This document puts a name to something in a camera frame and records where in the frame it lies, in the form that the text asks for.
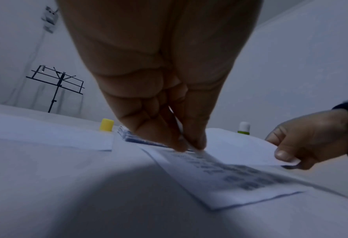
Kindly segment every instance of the table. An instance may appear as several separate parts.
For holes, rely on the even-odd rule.
[[[119,136],[112,152],[0,140],[0,237],[339,238],[348,199],[314,189],[211,212]]]

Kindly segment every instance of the yellow bottle cap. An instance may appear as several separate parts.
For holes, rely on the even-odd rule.
[[[114,121],[110,119],[103,118],[100,123],[99,130],[100,131],[112,131],[112,127],[114,126]]]

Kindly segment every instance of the cable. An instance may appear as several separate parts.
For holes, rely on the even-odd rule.
[[[26,83],[26,80],[27,80],[26,76],[29,74],[31,66],[32,66],[34,60],[36,59],[36,57],[38,55],[38,52],[39,52],[39,50],[40,50],[40,48],[42,46],[42,43],[44,41],[45,35],[46,35],[46,31],[43,30],[43,32],[41,34],[41,37],[40,37],[38,43],[35,46],[34,51],[30,54],[30,56],[29,56],[29,58],[28,58],[28,60],[27,60],[27,62],[25,64],[24,71],[23,71],[22,75],[18,78],[18,80],[17,80],[17,82],[16,82],[16,84],[15,84],[11,94],[8,97],[8,99],[5,100],[2,104],[9,103],[11,101],[11,99],[13,98],[13,96],[15,95],[15,93],[16,93],[16,99],[15,99],[15,102],[13,103],[13,106],[17,105],[19,97],[21,95],[21,91],[22,91],[23,87],[25,86],[25,83]]]

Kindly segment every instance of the paper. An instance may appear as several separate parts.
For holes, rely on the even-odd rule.
[[[194,152],[139,145],[172,178],[211,210],[256,203],[309,189],[243,165],[222,165]]]
[[[249,135],[218,128],[206,130],[205,151],[223,164],[230,165],[297,165],[300,161],[284,162],[275,158],[277,146]]]
[[[0,114],[0,139],[110,151],[114,135],[108,132]]]

